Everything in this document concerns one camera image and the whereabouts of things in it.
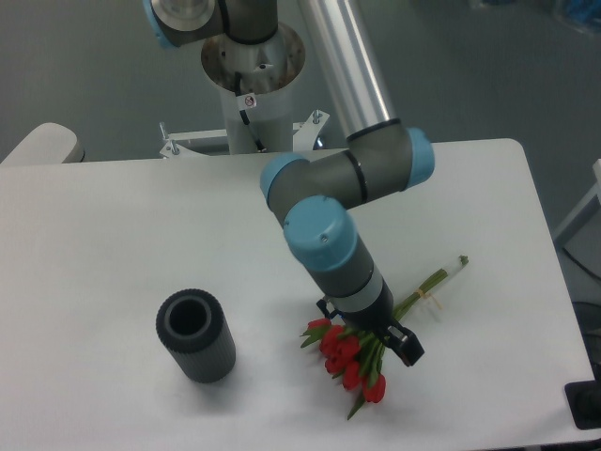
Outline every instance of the robotic arm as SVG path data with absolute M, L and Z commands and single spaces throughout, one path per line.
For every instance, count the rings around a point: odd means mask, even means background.
M 207 11 L 212 2 L 152 0 L 152 7 L 175 3 L 197 7 L 206 4 Z M 211 16 L 203 16 L 205 25 L 182 33 L 200 37 L 206 36 L 206 30 L 219 30 L 219 26 L 210 24 L 221 13 L 221 29 L 229 39 L 244 46 L 243 53 L 255 54 L 256 46 L 260 48 L 277 36 L 275 1 L 221 0 L 218 4 Z M 426 181 L 434 170 L 434 151 L 423 132 L 401 125 L 382 81 L 357 0 L 300 0 L 300 8 L 328 75 L 348 150 L 312 163 L 298 154 L 285 153 L 265 167 L 261 189 L 284 229 L 290 251 L 344 321 L 373 331 L 407 366 L 414 365 L 424 350 L 415 334 L 393 318 L 393 295 L 347 210 Z M 153 17 L 160 19 L 162 13 L 154 11 Z M 252 17 L 248 22 L 256 23 L 243 26 L 244 21 L 224 21 L 225 11 L 229 17 L 248 14 L 246 18 Z M 166 30 L 165 36 L 170 36 L 167 31 L 173 35 Z

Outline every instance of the black cylinder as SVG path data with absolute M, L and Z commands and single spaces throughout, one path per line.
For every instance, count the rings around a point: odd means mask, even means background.
M 382 291 L 366 308 L 359 312 L 343 313 L 345 324 L 367 331 L 388 329 L 393 317 L 393 304 L 393 294 L 386 282 L 383 282 Z
M 223 378 L 234 367 L 236 346 L 219 302 L 202 289 L 184 289 L 157 315 L 157 334 L 184 374 L 202 383 Z
M 367 285 L 374 271 L 374 259 L 361 237 L 357 237 L 357 247 L 353 255 L 340 268 L 327 272 L 311 271 L 307 268 L 307 271 L 324 294 L 334 298 L 345 298 Z
M 586 390 L 576 396 L 576 407 L 582 416 L 590 420 L 601 419 L 601 390 Z

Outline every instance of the metal bracket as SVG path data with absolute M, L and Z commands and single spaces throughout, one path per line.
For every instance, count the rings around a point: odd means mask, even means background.
M 321 110 L 315 110 L 305 122 L 295 122 L 292 126 L 293 151 L 317 150 L 325 148 L 323 138 L 319 135 L 328 123 L 330 115 Z M 160 154 L 163 158 L 177 156 L 203 156 L 205 153 L 195 152 L 190 148 L 215 148 L 227 145 L 225 129 L 207 130 L 202 132 L 169 133 L 164 122 L 159 124 L 163 148 Z

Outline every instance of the black cable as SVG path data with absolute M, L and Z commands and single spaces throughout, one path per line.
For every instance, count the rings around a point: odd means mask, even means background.
M 223 32 L 229 35 L 229 12 L 227 11 L 227 4 L 225 0 L 217 0 L 217 5 L 222 12 Z
M 241 87 L 242 74 L 240 72 L 236 72 L 236 73 L 234 73 L 234 76 L 236 77 L 234 80 L 234 94 L 236 94 L 236 97 L 238 97 L 238 96 L 242 95 L 242 87 Z M 251 137 L 253 138 L 256 149 L 259 152 L 264 152 L 265 146 L 263 146 L 261 139 L 259 138 L 257 132 L 254 130 L 254 127 L 251 125 L 251 120 L 248 118 L 246 111 L 240 110 L 240 117 L 242 118 L 242 122 L 244 122 L 244 125 L 246 125 L 248 127 L 248 130 L 251 133 Z
M 589 270 L 586 266 L 584 266 L 582 263 L 580 263 L 572 254 L 570 254 L 570 251 L 568 251 L 565 247 L 562 248 L 562 252 L 565 254 L 566 257 L 568 257 L 572 261 L 572 263 L 574 263 L 576 266 L 578 266 L 580 269 L 582 269 L 584 272 L 586 272 L 586 274 L 589 277 L 591 277 L 596 282 L 601 282 L 601 276 L 599 276 L 598 274 L 595 274 L 594 272 Z

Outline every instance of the green leaf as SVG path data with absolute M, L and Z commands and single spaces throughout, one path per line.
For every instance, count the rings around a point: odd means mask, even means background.
M 348 413 L 347 416 L 347 421 L 350 420 L 353 415 L 355 413 L 357 413 L 357 411 L 363 407 L 363 404 L 365 404 L 365 398 L 363 397 L 363 393 L 361 393 L 358 397 L 357 400 L 355 401 L 355 405 L 353 406 L 353 408 L 350 410 L 350 412 Z
M 313 336 L 315 334 L 321 334 L 321 336 L 325 335 L 326 332 L 331 328 L 331 326 L 319 326 L 314 327 L 313 329 L 307 329 L 301 336 Z
M 321 336 L 319 335 L 311 335 L 308 336 L 306 340 L 304 340 L 302 342 L 302 344 L 300 345 L 300 348 L 306 348 L 309 345 L 313 345 L 316 341 L 319 341 L 321 339 Z
M 376 368 L 376 365 L 374 367 L 372 367 L 372 370 L 369 372 L 369 379 L 367 380 L 367 388 L 372 388 L 374 385 L 376 385 L 376 382 L 378 381 L 378 370 Z

